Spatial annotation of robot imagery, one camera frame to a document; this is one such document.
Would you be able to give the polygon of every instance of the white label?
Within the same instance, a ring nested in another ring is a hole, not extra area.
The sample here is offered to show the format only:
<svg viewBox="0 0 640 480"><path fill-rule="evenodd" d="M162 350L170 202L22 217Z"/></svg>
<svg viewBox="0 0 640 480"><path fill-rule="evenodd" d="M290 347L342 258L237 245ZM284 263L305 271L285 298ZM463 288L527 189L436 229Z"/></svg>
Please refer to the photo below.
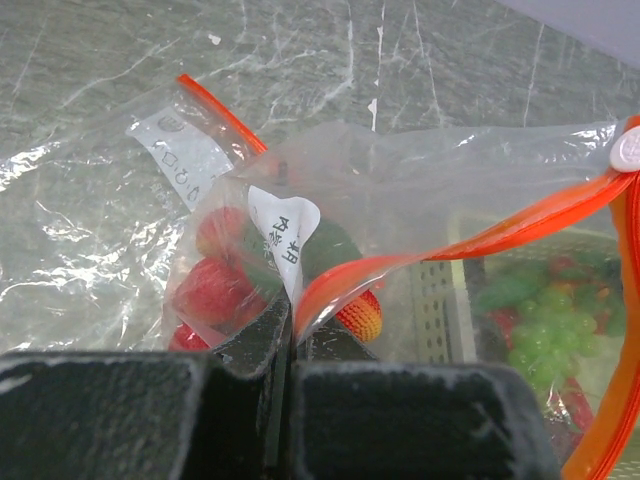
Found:
<svg viewBox="0 0 640 480"><path fill-rule="evenodd" d="M126 134L148 150L191 211L209 192L213 180L233 168L213 138L171 107L136 123Z"/></svg>
<svg viewBox="0 0 640 480"><path fill-rule="evenodd" d="M280 199L249 187L251 220L266 239L292 305L302 293L302 246L320 223L320 209L301 197Z"/></svg>

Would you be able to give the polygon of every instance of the plastic wrap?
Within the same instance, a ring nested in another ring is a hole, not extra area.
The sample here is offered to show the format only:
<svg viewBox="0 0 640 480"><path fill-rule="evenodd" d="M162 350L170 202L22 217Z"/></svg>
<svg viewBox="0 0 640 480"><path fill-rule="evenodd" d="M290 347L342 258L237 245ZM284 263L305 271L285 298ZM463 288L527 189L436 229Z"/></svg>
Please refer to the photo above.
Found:
<svg viewBox="0 0 640 480"><path fill-rule="evenodd" d="M1 160L0 352L165 348L185 218L256 151L238 125L182 76Z"/></svg>
<svg viewBox="0 0 640 480"><path fill-rule="evenodd" d="M166 317L213 346L284 288L299 341L335 315L381 359L510 365L571 462L593 425L590 442L619 420L601 405L634 415L633 394L608 388L627 329L605 208L628 185L609 170L622 130L319 126L215 181Z"/></svg>

